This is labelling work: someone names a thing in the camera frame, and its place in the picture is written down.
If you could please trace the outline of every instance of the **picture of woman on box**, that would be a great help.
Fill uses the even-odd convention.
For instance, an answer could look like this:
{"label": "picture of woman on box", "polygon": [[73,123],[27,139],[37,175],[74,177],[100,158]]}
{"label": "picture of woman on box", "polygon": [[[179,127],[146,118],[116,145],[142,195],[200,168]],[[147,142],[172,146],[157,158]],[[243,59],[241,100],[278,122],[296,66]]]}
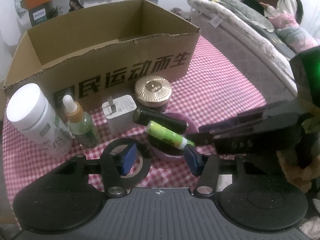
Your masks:
{"label": "picture of woman on box", "polygon": [[79,3],[79,0],[70,0],[69,6],[69,12],[73,12],[83,8],[83,6]]}

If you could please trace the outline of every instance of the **white power adapter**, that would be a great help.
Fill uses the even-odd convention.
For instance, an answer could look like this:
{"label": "white power adapter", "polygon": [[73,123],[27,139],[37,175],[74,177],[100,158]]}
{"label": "white power adapter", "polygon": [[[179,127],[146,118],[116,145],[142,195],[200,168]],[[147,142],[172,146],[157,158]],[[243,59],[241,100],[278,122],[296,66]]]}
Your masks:
{"label": "white power adapter", "polygon": [[102,104],[102,110],[112,135],[129,131],[136,127],[133,122],[133,112],[137,105],[132,96],[125,95],[116,99],[108,99]]}

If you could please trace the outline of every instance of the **white shirt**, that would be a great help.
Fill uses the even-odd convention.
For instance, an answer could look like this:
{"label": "white shirt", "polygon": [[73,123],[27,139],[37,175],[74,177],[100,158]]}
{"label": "white shirt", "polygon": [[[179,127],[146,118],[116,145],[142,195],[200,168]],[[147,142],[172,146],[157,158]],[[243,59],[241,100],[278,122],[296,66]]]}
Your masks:
{"label": "white shirt", "polygon": [[277,8],[269,6],[264,11],[265,17],[278,17],[281,13],[291,14],[294,17],[297,14],[298,4],[296,0],[279,0]]}

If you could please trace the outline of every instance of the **green lip balm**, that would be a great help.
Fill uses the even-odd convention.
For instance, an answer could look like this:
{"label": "green lip balm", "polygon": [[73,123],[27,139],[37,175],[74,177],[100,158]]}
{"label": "green lip balm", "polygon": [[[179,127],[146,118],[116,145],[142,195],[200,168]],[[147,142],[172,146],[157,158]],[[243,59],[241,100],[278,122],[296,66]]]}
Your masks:
{"label": "green lip balm", "polygon": [[192,141],[187,140],[183,136],[163,127],[162,125],[159,125],[154,121],[149,122],[146,129],[146,133],[167,144],[170,144],[178,148],[179,150],[184,150],[184,147],[187,144],[195,146],[195,144]]}

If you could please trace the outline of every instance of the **black round disc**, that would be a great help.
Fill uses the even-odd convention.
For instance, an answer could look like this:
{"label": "black round disc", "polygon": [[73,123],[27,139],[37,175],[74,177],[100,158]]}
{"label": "black round disc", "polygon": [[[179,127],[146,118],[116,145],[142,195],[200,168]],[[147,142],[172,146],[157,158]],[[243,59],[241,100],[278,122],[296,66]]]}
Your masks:
{"label": "black round disc", "polygon": [[84,224],[98,213],[102,199],[95,187],[75,180],[56,182],[41,190],[21,190],[16,195],[14,210],[24,228],[60,233]]}
{"label": "black round disc", "polygon": [[231,221],[244,228],[280,232],[300,223],[308,201],[284,179],[248,175],[221,192],[220,206]]}

